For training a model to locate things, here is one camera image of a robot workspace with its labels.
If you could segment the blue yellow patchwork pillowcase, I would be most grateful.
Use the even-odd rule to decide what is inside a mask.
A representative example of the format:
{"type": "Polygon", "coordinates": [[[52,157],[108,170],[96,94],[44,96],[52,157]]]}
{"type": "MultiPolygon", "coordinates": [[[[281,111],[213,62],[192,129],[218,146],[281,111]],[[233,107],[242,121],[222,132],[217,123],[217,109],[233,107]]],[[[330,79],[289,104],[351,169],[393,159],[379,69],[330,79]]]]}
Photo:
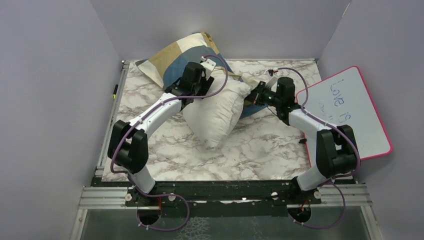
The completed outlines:
{"type": "MultiPolygon", "coordinates": [[[[166,46],[149,59],[137,61],[136,66],[145,76],[165,89],[182,76],[187,63],[199,63],[201,57],[206,55],[220,57],[220,59],[215,60],[217,67],[212,75],[216,79],[209,90],[210,93],[214,93],[223,84],[225,70],[228,70],[228,75],[237,74],[230,68],[224,57],[220,54],[212,37],[206,32],[194,33],[183,37],[166,46]]],[[[252,89],[258,84],[257,81],[248,79],[247,77],[241,76],[241,79],[252,89]]],[[[244,101],[239,119],[249,117],[261,110],[263,110],[262,106],[256,106],[244,101]]]]}

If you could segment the white pillow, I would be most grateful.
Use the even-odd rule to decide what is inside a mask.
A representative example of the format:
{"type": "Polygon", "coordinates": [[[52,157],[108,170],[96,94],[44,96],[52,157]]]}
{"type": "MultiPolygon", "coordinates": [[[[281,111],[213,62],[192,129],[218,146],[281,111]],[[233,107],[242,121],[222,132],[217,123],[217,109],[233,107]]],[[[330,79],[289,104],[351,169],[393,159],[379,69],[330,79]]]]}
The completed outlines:
{"type": "Polygon", "coordinates": [[[244,99],[251,87],[240,75],[229,74],[224,88],[215,96],[195,99],[182,115],[194,136],[206,149],[218,149],[224,144],[244,108],[244,99]]]}

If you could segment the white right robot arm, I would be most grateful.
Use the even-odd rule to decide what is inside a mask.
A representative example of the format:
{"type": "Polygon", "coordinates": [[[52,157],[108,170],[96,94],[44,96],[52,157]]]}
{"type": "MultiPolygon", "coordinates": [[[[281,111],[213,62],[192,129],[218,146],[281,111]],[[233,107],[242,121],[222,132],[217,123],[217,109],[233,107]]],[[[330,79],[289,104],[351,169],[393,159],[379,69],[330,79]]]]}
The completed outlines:
{"type": "Polygon", "coordinates": [[[296,102],[292,78],[273,78],[273,82],[277,85],[275,91],[261,81],[246,100],[256,106],[274,107],[279,120],[299,129],[308,143],[315,144],[315,157],[311,160],[310,169],[290,182],[289,199],[300,204],[319,185],[356,170],[360,165],[359,153],[350,126],[326,123],[296,102]]]}

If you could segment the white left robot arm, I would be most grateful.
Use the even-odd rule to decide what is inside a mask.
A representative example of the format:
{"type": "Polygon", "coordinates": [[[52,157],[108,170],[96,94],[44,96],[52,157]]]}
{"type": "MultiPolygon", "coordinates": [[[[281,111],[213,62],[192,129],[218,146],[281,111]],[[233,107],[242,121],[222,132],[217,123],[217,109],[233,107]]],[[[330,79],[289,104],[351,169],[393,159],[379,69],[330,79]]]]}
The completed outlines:
{"type": "Polygon", "coordinates": [[[144,205],[152,205],[157,200],[156,182],[147,168],[149,138],[194,99],[207,95],[214,82],[211,74],[215,67],[216,63],[210,59],[187,63],[182,76],[166,87],[151,107],[130,121],[118,120],[113,125],[107,151],[111,159],[110,169],[114,171],[115,166],[123,168],[138,187],[138,199],[144,205]]]}

